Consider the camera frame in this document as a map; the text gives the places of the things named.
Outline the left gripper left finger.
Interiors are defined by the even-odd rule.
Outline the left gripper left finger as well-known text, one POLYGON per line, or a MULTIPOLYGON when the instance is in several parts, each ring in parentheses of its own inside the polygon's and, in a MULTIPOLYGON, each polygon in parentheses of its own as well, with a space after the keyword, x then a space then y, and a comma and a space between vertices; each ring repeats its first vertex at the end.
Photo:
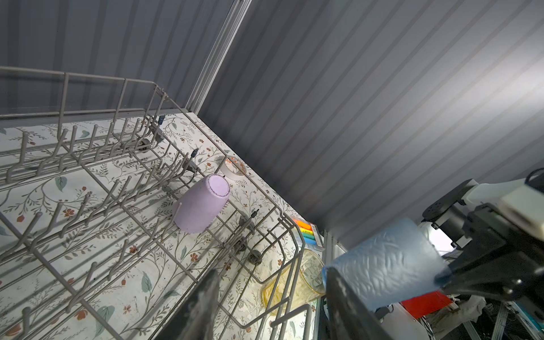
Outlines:
POLYGON ((218 311, 219 273, 207 273, 155 339, 212 339, 218 311))

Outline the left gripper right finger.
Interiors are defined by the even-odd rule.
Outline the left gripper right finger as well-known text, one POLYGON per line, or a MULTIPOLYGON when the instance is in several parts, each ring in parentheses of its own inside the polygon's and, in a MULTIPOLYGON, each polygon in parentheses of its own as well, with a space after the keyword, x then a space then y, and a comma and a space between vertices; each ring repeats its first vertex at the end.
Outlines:
POLYGON ((336 269, 326 269, 330 339, 382 339, 381 324, 336 269))

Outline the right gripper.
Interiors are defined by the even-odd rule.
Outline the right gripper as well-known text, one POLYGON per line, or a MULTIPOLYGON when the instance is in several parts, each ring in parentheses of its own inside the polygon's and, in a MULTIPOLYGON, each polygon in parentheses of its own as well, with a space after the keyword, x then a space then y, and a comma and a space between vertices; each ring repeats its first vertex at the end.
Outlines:
POLYGON ((463 231, 471 241, 449 264, 444 292, 505 301, 543 301, 542 241, 489 203, 467 215, 463 231))

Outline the yellow transparent cup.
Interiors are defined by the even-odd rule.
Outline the yellow transparent cup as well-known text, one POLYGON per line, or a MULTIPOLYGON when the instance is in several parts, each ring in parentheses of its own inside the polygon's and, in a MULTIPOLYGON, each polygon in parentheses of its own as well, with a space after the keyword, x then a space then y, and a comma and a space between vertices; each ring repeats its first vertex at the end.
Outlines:
POLYGON ((280 301, 290 298, 288 302, 282 304, 283 311, 286 311, 289 303, 290 310, 294 310, 325 294, 322 278, 324 264, 317 253, 305 249, 300 264, 297 263, 293 270, 291 267, 291 264, 287 265, 279 279, 271 279, 264 285, 262 288, 264 307, 273 307, 280 301))

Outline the blue textured cup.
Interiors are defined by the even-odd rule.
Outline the blue textured cup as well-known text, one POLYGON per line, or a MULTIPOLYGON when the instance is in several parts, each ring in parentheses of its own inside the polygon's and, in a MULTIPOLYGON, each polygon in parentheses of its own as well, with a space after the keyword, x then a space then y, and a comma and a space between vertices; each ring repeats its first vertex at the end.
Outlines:
POLYGON ((388 228, 337 257, 322 270, 336 270, 369 310, 440 290, 452 272, 410 219, 388 228))

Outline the purple cup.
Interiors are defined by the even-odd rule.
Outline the purple cup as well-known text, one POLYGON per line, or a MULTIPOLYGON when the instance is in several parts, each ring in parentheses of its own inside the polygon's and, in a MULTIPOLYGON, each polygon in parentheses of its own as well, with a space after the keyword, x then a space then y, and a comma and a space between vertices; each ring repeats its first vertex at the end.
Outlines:
POLYGON ((229 196, 230 186, 224 177, 218 174, 206 176, 174 204, 174 224, 187 234, 200 234, 225 207, 229 196))

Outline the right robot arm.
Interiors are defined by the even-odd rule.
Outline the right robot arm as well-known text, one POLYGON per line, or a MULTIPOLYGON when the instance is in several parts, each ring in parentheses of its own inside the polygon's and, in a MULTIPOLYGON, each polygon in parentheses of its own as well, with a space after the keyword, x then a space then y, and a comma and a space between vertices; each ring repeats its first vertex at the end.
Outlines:
POLYGON ((543 169, 500 184, 470 179, 423 212, 460 250, 446 293, 543 306, 543 169))

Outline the red plastic cup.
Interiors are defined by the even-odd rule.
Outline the red plastic cup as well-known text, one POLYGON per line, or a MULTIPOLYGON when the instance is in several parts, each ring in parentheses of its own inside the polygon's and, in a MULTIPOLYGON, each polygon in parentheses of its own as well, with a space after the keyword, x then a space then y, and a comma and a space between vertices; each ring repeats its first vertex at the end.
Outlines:
POLYGON ((449 306, 451 303, 452 300, 448 296, 440 291, 435 291, 402 301, 400 304, 413 318, 419 319, 439 311, 440 309, 449 306))

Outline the highlighter pack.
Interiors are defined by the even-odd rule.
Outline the highlighter pack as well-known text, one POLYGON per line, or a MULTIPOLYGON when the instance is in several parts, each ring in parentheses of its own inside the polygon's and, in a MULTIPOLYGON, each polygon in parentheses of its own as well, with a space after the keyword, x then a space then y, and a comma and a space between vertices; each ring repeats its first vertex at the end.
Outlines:
POLYGON ((305 240, 307 244, 312 245, 314 247, 323 248, 321 236, 317 232, 317 229, 314 227, 314 225, 304 220, 299 220, 297 218, 294 218, 293 221, 299 227, 299 230, 303 235, 303 239, 305 240))

